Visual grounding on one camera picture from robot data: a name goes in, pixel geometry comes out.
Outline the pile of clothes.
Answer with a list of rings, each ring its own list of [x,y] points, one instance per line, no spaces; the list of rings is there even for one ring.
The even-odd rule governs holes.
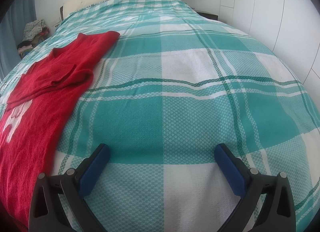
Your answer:
[[[43,19],[37,19],[25,25],[23,40],[17,46],[17,51],[21,59],[30,53],[41,42],[45,41],[50,34],[50,29]]]

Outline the red sweater with white rabbit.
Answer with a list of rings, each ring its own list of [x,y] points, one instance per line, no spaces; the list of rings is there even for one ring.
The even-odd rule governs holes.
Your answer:
[[[21,75],[1,118],[1,211],[23,229],[39,173],[50,173],[57,144],[115,31],[86,35],[35,62]]]

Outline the teal white plaid bedspread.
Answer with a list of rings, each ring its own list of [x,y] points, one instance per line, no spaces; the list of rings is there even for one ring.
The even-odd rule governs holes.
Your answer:
[[[217,231],[237,205],[220,143],[264,175],[287,174],[297,231],[319,211],[319,111],[264,44],[180,0],[108,0],[68,16],[1,82],[1,117],[23,74],[80,33],[116,31],[75,103],[48,172],[107,144],[86,202],[108,231]]]

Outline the dark bedside table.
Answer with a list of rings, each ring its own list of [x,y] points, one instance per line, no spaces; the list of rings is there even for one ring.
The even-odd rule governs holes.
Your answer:
[[[211,14],[211,13],[207,13],[207,12],[201,12],[201,11],[195,11],[198,15],[210,19],[210,20],[218,20],[219,17],[218,15],[215,14]]]

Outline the blue curtain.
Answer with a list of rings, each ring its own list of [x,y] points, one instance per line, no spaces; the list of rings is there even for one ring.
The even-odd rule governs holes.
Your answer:
[[[1,80],[20,62],[24,27],[36,19],[35,0],[14,0],[1,21]]]

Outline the white wardrobe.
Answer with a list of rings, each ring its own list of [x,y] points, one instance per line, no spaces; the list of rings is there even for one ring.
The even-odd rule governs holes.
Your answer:
[[[219,19],[262,42],[303,83],[315,77],[319,13],[311,0],[221,0]]]

